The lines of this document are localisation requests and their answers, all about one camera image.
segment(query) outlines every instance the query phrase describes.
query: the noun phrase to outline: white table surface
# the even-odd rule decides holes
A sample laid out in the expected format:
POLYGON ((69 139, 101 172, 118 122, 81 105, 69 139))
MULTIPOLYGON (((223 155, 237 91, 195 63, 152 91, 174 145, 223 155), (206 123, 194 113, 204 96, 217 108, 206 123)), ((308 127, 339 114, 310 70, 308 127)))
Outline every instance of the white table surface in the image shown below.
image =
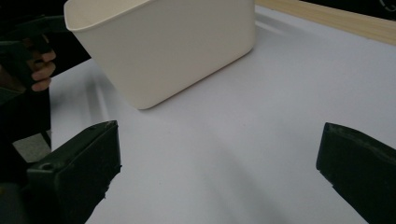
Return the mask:
POLYGON ((88 223, 364 223, 316 159, 325 122, 396 147, 396 47, 256 12, 249 55, 149 110, 92 60, 53 80, 54 148, 120 125, 121 173, 88 223))

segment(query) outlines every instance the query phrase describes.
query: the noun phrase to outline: bin rim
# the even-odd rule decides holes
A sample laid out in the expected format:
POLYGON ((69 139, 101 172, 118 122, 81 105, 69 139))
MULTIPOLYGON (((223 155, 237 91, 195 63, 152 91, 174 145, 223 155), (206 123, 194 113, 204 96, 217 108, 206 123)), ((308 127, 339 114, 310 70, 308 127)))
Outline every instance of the bin rim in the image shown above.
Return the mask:
POLYGON ((91 23, 89 25, 81 26, 81 27, 76 27, 76 26, 73 27, 70 24, 70 20, 69 20, 69 16, 70 15, 68 13, 68 11, 70 11, 70 9, 68 9, 68 8, 69 8, 69 5, 71 4, 71 2, 73 2, 73 1, 76 1, 76 0, 68 0, 64 4, 64 22, 66 24, 67 30, 69 30, 69 31, 74 33, 74 32, 84 32, 84 31, 91 30, 91 29, 94 29, 96 27, 102 26, 103 24, 106 24, 107 22, 113 21, 116 18, 122 17, 122 16, 124 16, 127 13, 130 13, 132 11, 138 10, 141 7, 145 7, 146 5, 148 5, 148 4, 152 3, 152 2, 155 2, 157 0, 145 0, 145 1, 142 1, 139 4, 136 4, 134 7, 130 7, 130 8, 127 8, 127 9, 123 10, 122 12, 118 13, 117 15, 112 15, 110 17, 104 18, 103 20, 99 20, 97 22, 93 22, 93 23, 91 23))

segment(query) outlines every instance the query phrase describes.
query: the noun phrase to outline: white plastic bin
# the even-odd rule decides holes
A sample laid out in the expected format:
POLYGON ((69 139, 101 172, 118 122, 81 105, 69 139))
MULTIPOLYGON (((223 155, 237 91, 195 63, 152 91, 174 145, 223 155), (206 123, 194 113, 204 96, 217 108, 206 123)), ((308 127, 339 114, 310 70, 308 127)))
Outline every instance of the white plastic bin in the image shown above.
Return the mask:
POLYGON ((69 0, 64 15, 138 109, 238 59, 255 40, 254 0, 69 0))

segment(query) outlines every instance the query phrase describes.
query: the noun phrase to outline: human hand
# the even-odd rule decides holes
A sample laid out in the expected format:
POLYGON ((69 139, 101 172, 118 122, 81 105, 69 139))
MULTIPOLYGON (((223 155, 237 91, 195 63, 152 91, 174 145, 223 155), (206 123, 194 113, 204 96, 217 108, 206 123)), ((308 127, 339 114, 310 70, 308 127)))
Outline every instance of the human hand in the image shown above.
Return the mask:
MULTIPOLYGON (((29 39, 23 40, 26 48, 30 49, 33 59, 27 61, 27 64, 32 70, 32 79, 37 81, 31 88, 33 91, 46 90, 51 82, 50 76, 55 71, 55 64, 52 62, 56 58, 55 52, 40 54, 38 50, 34 49, 32 42, 29 39)), ((26 90, 21 82, 14 76, 11 76, 6 69, 0 64, 0 87, 23 92, 26 90)))

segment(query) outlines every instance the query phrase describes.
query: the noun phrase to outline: dark background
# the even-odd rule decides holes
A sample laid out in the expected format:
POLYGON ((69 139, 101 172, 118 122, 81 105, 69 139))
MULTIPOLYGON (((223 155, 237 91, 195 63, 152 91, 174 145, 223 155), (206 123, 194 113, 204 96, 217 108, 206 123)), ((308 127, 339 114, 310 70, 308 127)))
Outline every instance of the dark background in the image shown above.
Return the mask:
POLYGON ((396 0, 302 0, 381 19, 396 21, 396 0))

